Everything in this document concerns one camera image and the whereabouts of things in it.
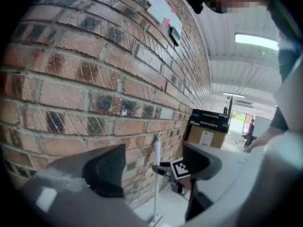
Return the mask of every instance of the person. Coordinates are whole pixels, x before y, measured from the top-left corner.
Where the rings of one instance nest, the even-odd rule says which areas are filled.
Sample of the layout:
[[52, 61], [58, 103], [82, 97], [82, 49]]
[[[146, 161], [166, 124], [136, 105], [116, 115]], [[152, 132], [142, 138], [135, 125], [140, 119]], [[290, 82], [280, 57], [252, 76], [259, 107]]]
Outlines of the person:
[[244, 137], [246, 139], [246, 142], [244, 144], [245, 147], [247, 147], [251, 144], [251, 137], [252, 137], [252, 133], [254, 132], [254, 128], [255, 128], [254, 123], [255, 123], [255, 120], [252, 119], [251, 122], [250, 122], [250, 126], [247, 130], [247, 133]]
[[[302, 51], [303, 27], [301, 10], [296, 0], [204, 0], [205, 4], [218, 13], [233, 12], [247, 7], [263, 6], [269, 11], [278, 31], [278, 61], [282, 82], [287, 78]], [[273, 137], [288, 130], [283, 115], [277, 107], [270, 127], [244, 152], [251, 152], [257, 146], [264, 146]]]

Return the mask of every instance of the fluorescent light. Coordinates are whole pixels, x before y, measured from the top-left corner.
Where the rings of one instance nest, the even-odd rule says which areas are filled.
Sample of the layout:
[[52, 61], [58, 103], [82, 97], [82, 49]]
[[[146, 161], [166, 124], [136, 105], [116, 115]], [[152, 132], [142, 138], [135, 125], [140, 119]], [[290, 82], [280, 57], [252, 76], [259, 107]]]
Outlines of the fluorescent light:
[[237, 43], [254, 44], [263, 46], [269, 49], [278, 50], [278, 42], [255, 35], [235, 34], [235, 41]]
[[236, 94], [236, 93], [223, 93], [223, 95], [246, 98], [246, 96], [241, 95], [241, 94]]

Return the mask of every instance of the small black device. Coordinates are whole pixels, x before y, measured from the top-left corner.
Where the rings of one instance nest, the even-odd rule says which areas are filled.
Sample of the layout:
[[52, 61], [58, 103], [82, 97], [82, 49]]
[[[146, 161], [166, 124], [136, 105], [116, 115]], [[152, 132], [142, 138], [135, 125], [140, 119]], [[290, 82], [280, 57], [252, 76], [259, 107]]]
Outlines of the small black device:
[[222, 8], [220, 4], [211, 0], [186, 0], [196, 14], [200, 14], [203, 10], [203, 3], [216, 13], [226, 13], [227, 8]]
[[172, 40], [174, 41], [175, 45], [179, 46], [180, 45], [180, 38], [181, 38], [181, 36], [176, 31], [175, 27], [171, 27], [169, 29], [169, 35], [172, 38]]

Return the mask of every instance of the sleeve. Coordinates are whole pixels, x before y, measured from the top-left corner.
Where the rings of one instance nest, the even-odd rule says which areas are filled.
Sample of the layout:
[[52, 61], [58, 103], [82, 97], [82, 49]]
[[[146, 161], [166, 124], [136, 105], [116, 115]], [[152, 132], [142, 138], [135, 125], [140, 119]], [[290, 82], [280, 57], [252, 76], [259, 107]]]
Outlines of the sleeve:
[[274, 116], [273, 120], [271, 121], [270, 126], [274, 127], [274, 128], [277, 128], [277, 129], [280, 129], [282, 131], [287, 131], [288, 130], [286, 121], [285, 121], [285, 119], [284, 119], [284, 117], [283, 117], [279, 108], [276, 108], [276, 113], [275, 113], [275, 116]]
[[246, 135], [250, 135], [251, 130], [252, 130], [252, 124], [250, 124], [250, 126], [248, 127], [248, 130], [247, 130], [247, 134], [246, 134]]
[[[292, 50], [280, 50], [278, 52], [278, 60], [279, 60], [279, 69], [282, 78], [282, 82], [286, 79], [286, 77], [291, 72], [296, 60], [298, 59], [298, 54]], [[270, 124], [270, 126], [275, 127], [277, 129], [286, 131], [288, 130], [286, 121], [277, 107], [275, 116]]]

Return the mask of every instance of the pink sticky note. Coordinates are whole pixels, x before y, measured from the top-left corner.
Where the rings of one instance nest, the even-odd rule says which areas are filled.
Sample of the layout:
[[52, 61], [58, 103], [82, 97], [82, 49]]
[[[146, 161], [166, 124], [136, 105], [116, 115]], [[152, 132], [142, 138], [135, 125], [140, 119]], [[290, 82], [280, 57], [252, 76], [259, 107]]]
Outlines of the pink sticky note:
[[163, 21], [163, 26], [164, 26], [164, 27], [167, 27], [167, 26], [169, 25], [169, 23], [170, 23], [170, 19], [166, 18], [166, 19], [164, 19], [164, 21]]

